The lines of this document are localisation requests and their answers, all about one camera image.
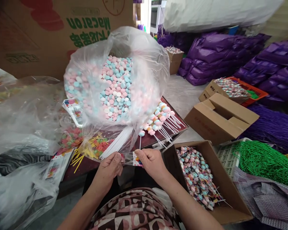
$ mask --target candy stick bundle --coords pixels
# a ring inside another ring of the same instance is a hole
[[[194,199],[210,210],[213,210],[218,202],[227,203],[212,182],[213,175],[202,154],[191,147],[181,147],[176,149],[176,152],[189,192]]]

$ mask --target printed cardboard box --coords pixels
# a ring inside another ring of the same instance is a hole
[[[222,225],[233,224],[253,219],[253,216],[240,196],[237,188],[227,175],[223,165],[219,161],[209,141],[185,142],[171,146],[164,153],[164,163],[175,179],[189,192],[176,149],[182,146],[195,147],[204,157],[213,174],[213,183],[219,187],[218,191],[224,197],[225,202],[216,205],[209,213]]]
[[[132,0],[0,1],[0,68],[63,79],[70,55],[133,26]]]
[[[215,93],[196,104],[184,120],[204,139],[218,145],[237,138],[258,118],[253,111]]]
[[[168,55],[170,59],[170,75],[177,74],[177,71],[179,69],[183,57],[183,53],[172,54],[168,52]]]
[[[205,91],[200,95],[198,99],[200,102],[203,102],[204,100],[208,99],[215,93],[219,93],[223,95],[224,97],[227,97],[230,100],[237,102],[238,104],[242,104],[243,102],[247,101],[247,99],[251,97],[249,93],[247,93],[247,96],[243,96],[243,97],[229,97],[229,95],[220,86],[218,86],[218,84],[215,83],[214,80],[212,80],[207,85],[207,87],[205,88]]]

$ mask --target purple tinsel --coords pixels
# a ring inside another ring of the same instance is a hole
[[[274,144],[273,148],[277,151],[288,154],[288,115],[261,105],[253,105],[248,109],[260,117],[242,136],[253,141]]]

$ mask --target white plastic stick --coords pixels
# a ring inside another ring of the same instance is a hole
[[[110,156],[113,152],[119,151],[132,134],[133,127],[124,128],[121,133],[114,139],[109,147],[100,155],[100,159],[103,160]]]

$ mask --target colorful candy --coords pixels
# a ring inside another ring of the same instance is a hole
[[[212,182],[213,175],[202,154],[191,147],[181,147],[176,152],[194,199],[210,210],[215,203],[225,201]]]
[[[229,97],[244,97],[248,96],[248,92],[240,86],[236,81],[231,80],[230,78],[219,78],[214,80],[218,86],[220,86]]]

